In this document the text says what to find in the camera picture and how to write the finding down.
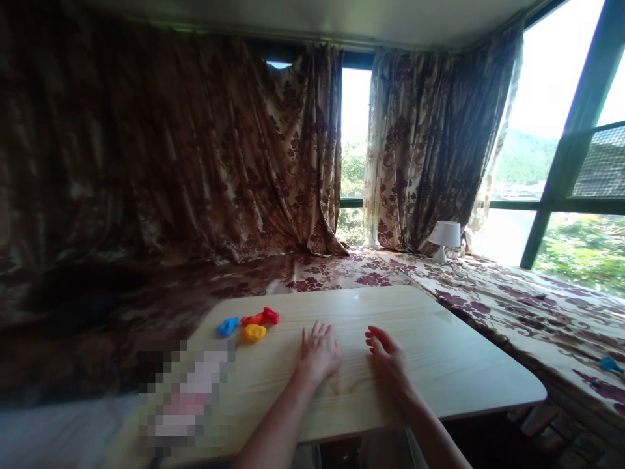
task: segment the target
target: table lamp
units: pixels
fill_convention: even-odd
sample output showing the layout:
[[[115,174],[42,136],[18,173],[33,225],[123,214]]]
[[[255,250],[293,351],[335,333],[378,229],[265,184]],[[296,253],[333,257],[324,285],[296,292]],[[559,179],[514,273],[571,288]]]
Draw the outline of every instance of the table lamp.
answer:
[[[437,221],[430,235],[430,242],[441,246],[438,252],[432,256],[432,260],[445,264],[447,262],[445,248],[460,247],[460,224],[455,221]]]

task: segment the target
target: white lampshade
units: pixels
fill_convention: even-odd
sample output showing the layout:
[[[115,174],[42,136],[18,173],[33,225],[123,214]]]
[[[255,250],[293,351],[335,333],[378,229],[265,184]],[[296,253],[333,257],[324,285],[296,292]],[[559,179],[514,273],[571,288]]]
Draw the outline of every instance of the white lampshade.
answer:
[[[448,248],[460,247],[460,224],[455,221],[437,221],[430,242]]]

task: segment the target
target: bed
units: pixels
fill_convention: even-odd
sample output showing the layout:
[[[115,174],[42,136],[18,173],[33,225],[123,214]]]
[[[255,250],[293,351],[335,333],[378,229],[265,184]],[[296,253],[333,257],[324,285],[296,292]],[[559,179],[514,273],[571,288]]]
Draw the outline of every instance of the bed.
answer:
[[[102,328],[63,341],[26,333],[2,340],[1,396],[11,406],[33,406],[136,390],[225,298],[389,285],[426,291],[534,372],[567,414],[625,453],[625,380],[597,364],[604,356],[625,363],[625,302],[478,257],[441,266],[420,255],[351,248],[347,257],[291,253],[170,268]]]

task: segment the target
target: hand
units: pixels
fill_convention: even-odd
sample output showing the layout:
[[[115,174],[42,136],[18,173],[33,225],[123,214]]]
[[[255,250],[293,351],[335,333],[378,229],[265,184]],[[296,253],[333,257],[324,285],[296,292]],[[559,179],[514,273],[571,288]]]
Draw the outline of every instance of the hand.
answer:
[[[369,326],[365,337],[384,385],[398,404],[403,405],[407,398],[417,394],[408,376],[408,360],[404,349],[391,334],[375,326]]]
[[[310,336],[306,328],[301,331],[301,352],[299,368],[311,377],[317,385],[339,369],[340,344],[334,338],[331,324],[315,322]]]

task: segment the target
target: toy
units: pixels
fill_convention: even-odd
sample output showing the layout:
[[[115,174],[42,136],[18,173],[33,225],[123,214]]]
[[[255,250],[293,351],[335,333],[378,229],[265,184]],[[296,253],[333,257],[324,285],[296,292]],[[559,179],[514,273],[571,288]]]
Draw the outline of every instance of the toy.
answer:
[[[254,316],[243,316],[241,318],[241,325],[243,327],[247,327],[250,324],[256,324],[257,326],[262,326],[265,323],[265,318],[263,313],[259,313]]]
[[[248,324],[245,329],[243,329],[241,338],[249,342],[258,342],[265,336],[266,333],[266,327],[259,326],[257,324]]]
[[[221,337],[230,337],[238,325],[238,316],[228,318],[219,325],[219,327],[217,328],[217,333]]]
[[[599,366],[606,371],[616,371],[625,379],[625,369],[618,366],[617,361],[612,357],[603,357],[599,360]]]
[[[266,322],[276,325],[278,322],[280,322],[280,314],[272,310],[270,307],[265,306],[262,309],[262,313],[254,316],[243,316],[241,318],[242,326],[248,326],[250,324],[257,324],[258,326],[262,326]]]
[[[278,322],[280,322],[280,313],[276,313],[270,307],[265,306],[262,309],[262,316],[264,317],[265,322],[268,322],[270,324],[276,325]]]

